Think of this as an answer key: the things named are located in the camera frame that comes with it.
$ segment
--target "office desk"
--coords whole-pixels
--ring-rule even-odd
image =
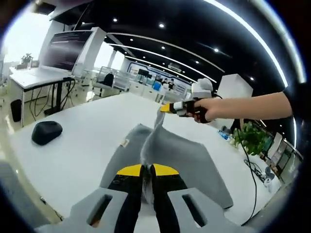
[[[40,147],[31,141],[34,124],[11,136],[12,149],[37,192],[64,217],[70,208],[98,188],[116,148],[139,123],[153,127],[159,104],[131,93],[86,103],[45,118],[63,127],[60,137]],[[191,118],[167,114],[163,127],[183,138],[202,143],[208,150],[234,205],[225,216],[244,223],[254,207],[255,188],[245,155],[225,141],[211,126]],[[263,161],[256,161],[265,167]],[[276,193],[257,180],[257,213]]]
[[[28,70],[28,69],[22,69],[22,70],[12,69],[11,70],[13,74],[10,75],[10,89],[14,89],[14,88],[20,89],[21,95],[19,96],[18,94],[16,95],[16,93],[10,93],[10,100],[11,102],[13,102],[15,100],[21,99],[21,103],[22,103],[21,124],[22,126],[24,126],[25,93],[28,91],[32,91],[34,89],[49,86],[49,85],[53,85],[53,90],[54,90],[55,84],[58,84],[57,91],[56,91],[55,111],[56,112],[60,111],[63,79],[65,77],[68,77],[68,73],[62,72],[62,71],[51,71],[51,70],[41,69],[40,73],[34,75],[33,72],[36,70],[38,70],[38,68],[33,68],[31,70]]]

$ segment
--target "computer monitor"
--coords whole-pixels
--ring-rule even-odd
[[[43,67],[72,71],[93,31],[56,33],[40,61]]]

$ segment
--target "desk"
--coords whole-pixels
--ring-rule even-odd
[[[12,149],[37,192],[68,217],[73,204],[98,188],[110,158],[129,131],[139,123],[153,127],[159,106],[131,93],[79,105],[44,119],[62,125],[63,133],[57,139],[43,147],[35,145],[31,141],[34,123],[11,136]],[[225,217],[236,224],[244,223],[251,215],[255,198],[250,169],[243,161],[245,155],[215,128],[193,119],[167,114],[163,127],[207,148],[234,202]],[[255,179],[257,213],[276,193],[279,180],[274,180],[275,188],[269,193]]]
[[[31,70],[11,70],[13,74],[10,75],[10,87],[17,87],[21,90],[21,96],[10,96],[11,102],[17,99],[21,99],[21,124],[24,126],[24,97],[27,91],[53,85],[52,101],[54,95],[54,86],[57,85],[56,91],[56,107],[51,109],[51,114],[60,111],[61,105],[61,92],[63,79],[68,76],[68,73],[62,71],[52,71],[34,68]]]

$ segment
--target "black ceiling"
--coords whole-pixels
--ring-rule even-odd
[[[280,63],[287,82],[297,82],[293,63],[281,38],[251,1],[218,2],[241,16],[261,35]],[[195,55],[161,42],[113,34],[123,45],[162,54],[206,74],[217,82],[213,83],[215,89],[218,88],[223,75],[232,73],[240,74],[253,87],[254,96],[281,91],[284,88],[278,70],[258,40],[233,17],[203,0],[96,0],[92,4],[82,17],[86,24],[81,25],[80,29],[99,26],[108,33],[149,37],[189,50],[220,69]],[[272,1],[272,4],[287,12],[279,0]],[[87,4],[75,7],[55,20],[75,24],[86,7]],[[159,23],[164,23],[165,28],[159,28]],[[115,44],[109,35],[105,42]],[[121,47],[115,49],[125,52]],[[136,58],[143,59],[145,56],[146,61],[157,65],[167,67],[171,62],[153,54],[129,50]],[[201,74],[189,68],[180,68],[185,71],[183,74],[191,79],[203,78]],[[288,140],[293,142],[293,124],[290,119],[265,123],[270,130],[285,131]]]

